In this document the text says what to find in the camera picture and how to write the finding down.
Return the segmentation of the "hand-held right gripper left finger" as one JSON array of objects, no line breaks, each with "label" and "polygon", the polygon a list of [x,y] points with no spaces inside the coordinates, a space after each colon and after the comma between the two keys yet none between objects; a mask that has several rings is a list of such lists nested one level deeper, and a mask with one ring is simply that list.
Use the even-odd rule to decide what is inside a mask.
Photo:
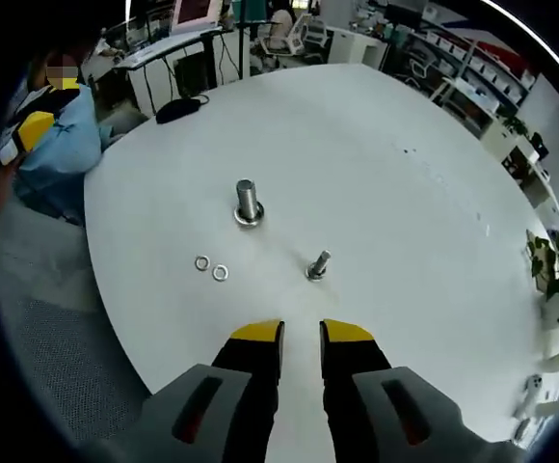
[{"label": "hand-held right gripper left finger", "polygon": [[130,462],[262,462],[279,405],[284,323],[234,331],[211,365],[197,364],[145,402],[128,429]]}]

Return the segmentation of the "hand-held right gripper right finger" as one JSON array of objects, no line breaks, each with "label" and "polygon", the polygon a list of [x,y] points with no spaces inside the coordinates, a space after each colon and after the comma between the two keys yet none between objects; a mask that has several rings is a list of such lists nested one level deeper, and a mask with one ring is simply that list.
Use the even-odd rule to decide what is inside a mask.
[{"label": "hand-held right gripper right finger", "polygon": [[509,441],[469,429],[459,406],[407,367],[393,367],[358,325],[320,323],[323,405],[338,462],[520,462]]}]

